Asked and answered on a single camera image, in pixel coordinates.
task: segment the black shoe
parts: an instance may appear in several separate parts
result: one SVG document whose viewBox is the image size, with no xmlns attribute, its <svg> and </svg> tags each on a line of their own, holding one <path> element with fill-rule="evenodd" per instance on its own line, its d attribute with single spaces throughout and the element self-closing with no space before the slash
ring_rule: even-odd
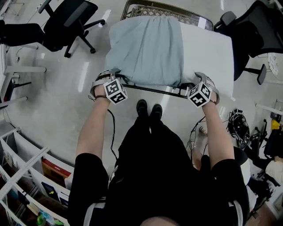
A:
<svg viewBox="0 0 283 226">
<path fill-rule="evenodd" d="M 148 117 L 147 103 L 145 100 L 139 100 L 137 103 L 137 113 L 139 117 Z"/>
<path fill-rule="evenodd" d="M 162 117 L 162 106 L 160 104 L 155 104 L 152 108 L 152 111 L 151 111 L 151 114 L 150 114 L 150 117 L 152 119 L 158 119 L 160 120 L 161 117 Z"/>
</svg>

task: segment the black shirt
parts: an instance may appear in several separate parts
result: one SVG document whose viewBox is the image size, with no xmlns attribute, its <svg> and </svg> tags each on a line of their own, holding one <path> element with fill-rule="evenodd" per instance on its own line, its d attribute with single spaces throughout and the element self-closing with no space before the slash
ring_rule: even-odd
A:
<svg viewBox="0 0 283 226">
<path fill-rule="evenodd" d="M 118 167 L 108 187 L 102 161 L 93 154 L 77 156 L 69 224 L 83 225 L 87 208 L 102 197 L 105 207 L 94 209 L 90 225 L 134 226 L 154 216 L 178 225 L 235 225 L 237 213 L 229 207 L 234 200 L 241 205 L 244 222 L 248 218 L 247 190 L 233 159 L 220 161 L 209 173 L 195 169 L 189 157 L 175 159 L 173 154 L 147 155 L 133 162 L 130 170 Z"/>
</svg>

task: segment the person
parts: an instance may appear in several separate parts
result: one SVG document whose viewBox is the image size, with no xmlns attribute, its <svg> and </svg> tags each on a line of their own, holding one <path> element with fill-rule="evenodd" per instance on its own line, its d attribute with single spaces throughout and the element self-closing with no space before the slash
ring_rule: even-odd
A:
<svg viewBox="0 0 283 226">
<path fill-rule="evenodd" d="M 105 95 L 96 86 L 96 96 Z M 211 96 L 216 101 L 216 94 Z M 193 167 L 181 139 L 156 104 L 137 103 L 138 117 L 120 148 L 113 177 L 102 164 L 109 100 L 97 98 L 76 148 L 68 222 L 76 225 L 244 225 L 249 200 L 231 138 L 213 102 L 203 106 L 211 171 Z"/>
<path fill-rule="evenodd" d="M 245 153 L 252 163 L 265 173 L 276 180 L 277 183 L 283 185 L 283 152 L 277 151 L 274 158 L 260 158 L 260 141 L 256 138 L 252 141 L 250 149 L 248 146 L 245 148 Z"/>
</svg>

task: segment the light blue cloth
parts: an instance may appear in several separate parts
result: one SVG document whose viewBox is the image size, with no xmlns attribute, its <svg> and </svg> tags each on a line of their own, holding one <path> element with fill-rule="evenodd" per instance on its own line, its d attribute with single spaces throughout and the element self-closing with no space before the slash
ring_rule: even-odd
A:
<svg viewBox="0 0 283 226">
<path fill-rule="evenodd" d="M 178 86 L 184 49 L 180 23 L 171 16 L 138 16 L 118 22 L 109 32 L 111 50 L 105 70 L 140 85 Z"/>
</svg>

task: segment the tiled floor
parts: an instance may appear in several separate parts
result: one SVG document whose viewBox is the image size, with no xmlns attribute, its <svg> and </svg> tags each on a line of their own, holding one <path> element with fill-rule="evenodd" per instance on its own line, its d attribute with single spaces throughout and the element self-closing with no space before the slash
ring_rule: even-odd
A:
<svg viewBox="0 0 283 226">
<path fill-rule="evenodd" d="M 199 13 L 211 19 L 214 23 L 226 11 L 233 11 L 237 16 L 242 15 L 254 0 L 159 0 L 181 8 Z M 21 9 L 19 16 L 8 12 L 6 23 L 27 23 L 36 12 L 42 0 L 30 0 Z M 53 0 L 51 7 L 55 9 L 62 0 Z M 91 108 L 92 101 L 88 99 L 92 81 L 103 70 L 104 59 L 110 49 L 108 31 L 111 25 L 120 20 L 126 0 L 91 0 L 99 9 L 90 19 L 90 22 L 101 19 L 107 10 L 110 15 L 104 27 L 92 27 L 87 39 L 97 49 L 90 54 L 89 48 L 79 38 L 73 44 L 70 59 L 64 58 L 65 48 L 52 53 L 40 46 L 38 50 L 23 48 L 19 51 L 19 64 L 37 65 L 47 67 L 45 74 L 21 74 L 20 82 L 31 81 L 32 84 L 18 88 L 15 96 L 27 96 L 28 100 L 7 108 L 11 121 L 19 126 L 23 133 L 42 146 L 48 146 L 59 158 L 74 163 L 77 138 Z M 30 23 L 44 25 L 48 19 L 47 13 L 35 13 Z M 19 47 L 11 48 L 9 55 L 15 63 L 15 54 Z M 267 63 L 266 58 L 254 58 L 249 66 L 260 68 Z M 275 79 L 271 73 L 267 79 Z M 283 95 L 281 86 L 263 84 L 259 86 L 256 77 L 244 72 L 240 79 L 234 83 L 233 96 L 235 101 L 222 97 L 219 110 L 222 109 L 223 120 L 227 119 L 229 111 L 235 107 L 244 111 L 250 128 L 253 129 L 268 112 L 255 107 L 259 102 L 272 106 L 276 98 Z M 114 150 L 117 150 L 127 130 L 134 123 L 137 116 L 135 106 L 139 99 L 144 98 L 152 107 L 160 103 L 164 95 L 141 90 L 128 89 L 129 99 L 119 105 L 111 105 L 110 109 L 116 118 L 116 135 Z M 190 131 L 195 123 L 203 116 L 201 109 L 194 108 L 188 100 L 169 97 L 163 99 L 165 109 L 163 122 L 168 125 L 180 138 L 187 142 Z M 111 115 L 107 116 L 105 129 L 105 143 L 103 151 L 103 164 L 109 171 L 114 164 L 114 157 L 110 151 L 113 133 Z"/>
</svg>

